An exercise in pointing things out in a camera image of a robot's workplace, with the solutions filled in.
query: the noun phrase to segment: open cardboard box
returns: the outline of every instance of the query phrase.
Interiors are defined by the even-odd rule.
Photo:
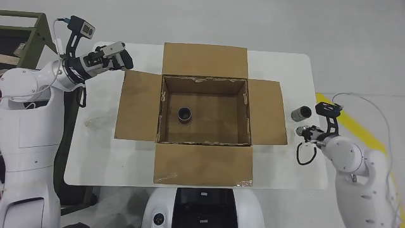
[[[252,186],[252,145],[287,144],[280,83],[241,47],[166,43],[162,73],[125,73],[115,138],[157,142],[154,183]]]

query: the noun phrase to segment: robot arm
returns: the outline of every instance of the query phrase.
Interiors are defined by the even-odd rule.
[[[328,130],[316,126],[297,128],[306,142],[318,149],[336,168],[336,197],[347,228],[390,227],[401,224],[398,200],[387,159],[381,151],[363,149],[339,135],[336,118],[342,107],[320,103],[316,112],[327,118]]]
[[[122,42],[97,47],[76,58],[78,40],[90,39],[94,27],[75,16],[69,21],[72,35],[65,58],[48,63],[42,70],[14,68],[0,78],[4,95],[0,99],[0,149],[6,164],[0,228],[59,227],[53,164],[63,136],[63,93],[105,71],[133,68]]]
[[[133,67],[125,44],[116,42],[97,47],[96,51],[78,58],[50,62],[39,71],[22,68],[8,70],[0,79],[0,90],[3,98],[14,102],[49,100],[51,88],[70,92],[100,73]]]

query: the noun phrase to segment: table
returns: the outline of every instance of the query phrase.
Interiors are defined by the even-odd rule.
[[[97,46],[111,42],[98,42]],[[126,44],[134,69],[161,74],[163,45]],[[250,79],[279,81],[283,94],[286,146],[253,146],[253,187],[257,189],[326,189],[325,158],[317,155],[313,163],[300,166],[296,148],[302,141],[295,129],[319,125],[315,115],[315,90],[311,63],[304,54],[248,51]],[[65,171],[71,185],[97,186],[173,186],[153,183],[156,144],[147,141],[114,139],[114,131],[124,72],[106,72],[90,79],[87,107],[78,111],[72,145]],[[294,122],[291,111],[309,106],[313,116]],[[302,161],[309,160],[313,146],[303,146]]]

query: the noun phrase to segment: gray floor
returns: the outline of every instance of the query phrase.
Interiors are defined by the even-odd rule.
[[[78,54],[97,41],[196,42],[307,54],[316,92],[329,97],[336,92],[366,94],[387,115],[394,173],[405,194],[405,175],[397,172],[405,165],[405,0],[0,0],[0,8],[45,12],[49,21],[70,15],[85,18],[97,30],[93,40],[81,43]],[[68,30],[57,26],[56,31],[66,41]],[[338,102],[387,142],[382,118],[370,105],[352,97]],[[356,139],[348,130],[342,133]],[[343,227],[334,175],[328,164],[326,191],[255,191],[266,226]],[[98,205],[63,217],[62,224],[139,227],[152,190],[103,187]]]

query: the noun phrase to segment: box flap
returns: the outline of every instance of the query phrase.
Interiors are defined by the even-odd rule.
[[[162,76],[134,70],[125,72],[115,138],[155,141]]]
[[[247,49],[165,43],[163,74],[247,79]]]
[[[280,83],[249,79],[252,144],[287,144]]]
[[[252,147],[157,144],[153,182],[252,186]]]

